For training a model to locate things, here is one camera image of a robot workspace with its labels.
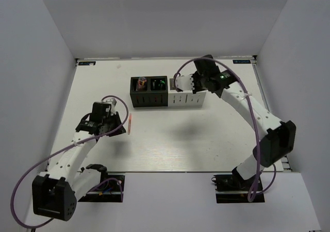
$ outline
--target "wall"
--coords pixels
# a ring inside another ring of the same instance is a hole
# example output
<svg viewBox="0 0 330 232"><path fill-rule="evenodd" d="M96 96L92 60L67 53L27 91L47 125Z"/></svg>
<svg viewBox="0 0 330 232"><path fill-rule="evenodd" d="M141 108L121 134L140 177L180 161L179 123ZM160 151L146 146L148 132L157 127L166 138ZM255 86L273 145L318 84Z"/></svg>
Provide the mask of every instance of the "wall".
<svg viewBox="0 0 330 232"><path fill-rule="evenodd" d="M18 231L9 203L20 176L50 153L75 62L42 0L0 0L0 227ZM16 209L24 221L31 181Z"/></svg>
<svg viewBox="0 0 330 232"><path fill-rule="evenodd" d="M257 58L271 110L297 126L289 161L322 231L330 231L329 53L330 0L288 0Z"/></svg>
<svg viewBox="0 0 330 232"><path fill-rule="evenodd" d="M76 58L256 55L287 0L44 0Z"/></svg>

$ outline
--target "tabletop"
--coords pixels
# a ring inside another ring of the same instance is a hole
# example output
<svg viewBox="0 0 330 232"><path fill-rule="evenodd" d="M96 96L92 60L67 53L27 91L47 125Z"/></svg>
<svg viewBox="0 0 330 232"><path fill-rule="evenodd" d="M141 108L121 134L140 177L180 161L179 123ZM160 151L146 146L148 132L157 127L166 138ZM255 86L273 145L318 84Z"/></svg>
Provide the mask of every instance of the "tabletop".
<svg viewBox="0 0 330 232"><path fill-rule="evenodd" d="M123 99L132 113L130 135L103 137L82 166L103 164L112 172L230 172L255 147L254 131L226 102L208 92L202 107L134 109L129 96L132 76L173 76L185 59L99 60L78 65L52 153L71 143L81 117L106 95ZM263 104L251 64L221 60ZM182 74L195 72L193 63ZM116 105L121 120L125 109ZM52 167L60 156L52 158ZM281 161L276 163L282 171Z"/></svg>

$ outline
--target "purple cable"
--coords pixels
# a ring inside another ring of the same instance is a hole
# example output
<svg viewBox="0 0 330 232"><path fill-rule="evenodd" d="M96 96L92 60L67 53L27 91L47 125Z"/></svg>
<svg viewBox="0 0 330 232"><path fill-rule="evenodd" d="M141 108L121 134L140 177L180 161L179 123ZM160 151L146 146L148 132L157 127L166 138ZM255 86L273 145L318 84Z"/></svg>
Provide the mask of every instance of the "purple cable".
<svg viewBox="0 0 330 232"><path fill-rule="evenodd" d="M104 181L102 181L100 184L96 185L95 187L93 187L91 190L89 190L88 192L92 192L92 191L95 191L99 186L103 185L105 182L107 181L110 181L110 180L114 180L118 183L118 186L119 186L119 189L120 189L120 197L121 197L121 200L123 202L123 189L122 189L122 185L120 183L119 180L117 180L116 178L108 178L108 179L105 179Z"/></svg>
<svg viewBox="0 0 330 232"><path fill-rule="evenodd" d="M242 87L243 91L245 94L248 94L248 91L245 87L245 85L243 84L241 78L239 78L238 75L236 75L236 73L234 71L231 70L231 68L229 68L228 66L226 66L225 64L223 64L222 62L218 61L218 60L215 60L213 58L206 58L206 57L201 57L201 58L194 58L194 59L190 59L188 60L187 62L185 62L181 67L180 69L174 74L174 83L176 81L176 78L177 76L180 74L180 71L189 63L193 62L193 61L197 61L197 60L210 60L210 61L213 61L215 63L218 63L219 65L225 67L235 78L236 80L238 81L238 83L240 84L240 86ZM256 143L257 143L257 170L256 170L256 175L255 175L255 179L249 189L249 192L248 192L248 195L247 195L247 200L249 202L253 202L254 198L256 197L257 195L257 190L258 190L258 180L259 180L259 177L260 177L260 162L261 162L261 156L260 156L260 142L259 142L259 134L258 134L258 127L257 127L257 121L254 117L254 113L253 113L253 108L252 108L252 104L251 104L251 100L250 100L250 97L247 95L246 96L246 100L247 100L247 104L249 106L249 110L250 110L250 114L251 114L251 117L252 117L252 123L253 123L253 128L254 128L254 132L255 132L255 135L256 135Z"/></svg>
<svg viewBox="0 0 330 232"><path fill-rule="evenodd" d="M125 103L122 99L120 99L119 97L117 97L117 96L115 96L115 95L107 95L107 96L103 97L101 101L103 101L105 98L110 98L110 97L111 97L111 98L118 99L118 100L121 101L121 103L125 106L125 109L126 109L126 117L125 117L125 119L123 120L123 123L121 123L116 129L113 129L112 131L109 131L109 132L106 132L106 133L103 133L103 134L97 135L97 136L95 136L95 137L91 137L91 138L83 139L83 140L81 140L81 141L78 141L76 144L86 143L86 142L88 142L88 141L90 141L90 140L93 140L93 139L99 139L99 138L101 138L101 137L103 137L103 136L107 136L107 135L109 135L109 134L112 134L112 133L114 133L115 131L117 131L118 129L120 129L120 128L126 123L126 121L127 121L127 119L128 119L128 114L129 114L129 113L128 113L128 107L127 107L126 103ZM14 190L13 190L13 192L12 192L12 194L11 194L11 199L10 199L10 210L11 210L11 214L12 214L12 216L14 217L15 221L16 221L19 225L21 225L21 226L24 227L24 228L34 229L34 228L40 228L40 227L42 227L42 226L48 224L51 220L53 220L53 218L52 218L52 219L49 219L48 221L46 221L46 222L44 222L44 223L42 223L42 224L35 225L35 226L34 226L34 225L27 225L27 224L23 223L23 222L18 218L18 216L17 216L17 214L16 214L16 212L15 212L15 207L14 207L15 195L16 195L17 189L18 189L18 187L20 186L20 184L21 184L21 182L23 181L23 179L24 179L24 178L25 178L25 177L26 177L26 176L27 176L27 175L28 175L33 169L35 169L37 166L39 166L39 165L42 164L43 162L45 162L45 161L51 159L52 157L54 157L54 156L56 156L56 155L58 155L58 154L60 154L60 153L62 153L62 152L64 152L64 151L68 151L68 150L72 149L74 146L75 146L75 144L71 144L71 145L69 145L69 146L67 146L67 147L65 147L65 148L63 148L63 149L61 149L60 151L55 152L55 153L51 154L50 156L44 158L43 160L37 162L37 163L34 164L31 168L29 168L29 169L28 169L28 170L22 175L22 177L19 179L19 181L17 182L17 184L16 184L15 187L14 187Z"/></svg>

